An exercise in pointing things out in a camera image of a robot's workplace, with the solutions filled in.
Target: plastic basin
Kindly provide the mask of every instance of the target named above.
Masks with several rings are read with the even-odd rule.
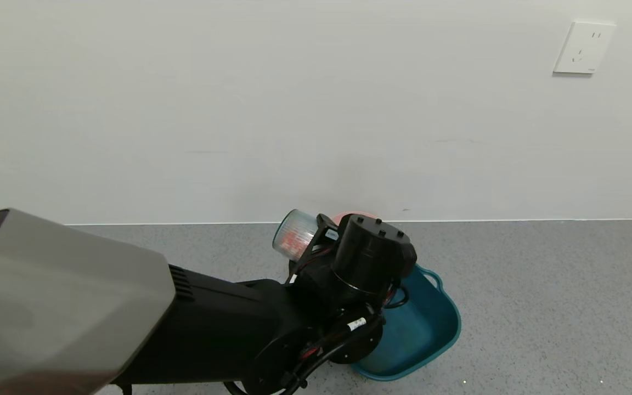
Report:
[[[441,277],[416,265],[402,282],[409,290],[409,302],[384,310],[382,340],[370,355],[352,365],[365,377],[380,381],[404,377],[446,352],[460,336],[460,313],[443,291]],[[399,291],[393,300],[402,297]]]

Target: black robot arm segment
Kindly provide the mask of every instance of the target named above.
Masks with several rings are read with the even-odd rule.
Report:
[[[231,393],[288,395],[326,360],[366,357],[381,338],[383,309],[406,303],[391,298],[416,252],[376,218],[348,215],[336,225],[319,215],[316,224],[284,284],[229,283],[170,266],[176,300],[115,383],[221,381]]]

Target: gray speckled floor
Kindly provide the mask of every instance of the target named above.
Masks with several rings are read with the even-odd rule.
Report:
[[[401,380],[374,382],[331,365],[299,393],[632,393],[632,222],[399,225],[459,307],[459,341]],[[285,273],[270,245],[276,225],[80,228],[225,280]],[[220,384],[140,386],[136,393],[226,394]]]

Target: white wall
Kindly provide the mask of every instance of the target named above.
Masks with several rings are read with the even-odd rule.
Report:
[[[632,218],[632,0],[0,2],[0,207]],[[570,22],[618,30],[551,74]]]

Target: power socket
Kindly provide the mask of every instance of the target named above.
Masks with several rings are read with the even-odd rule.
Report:
[[[594,74],[615,30],[612,23],[573,22],[554,71]]]

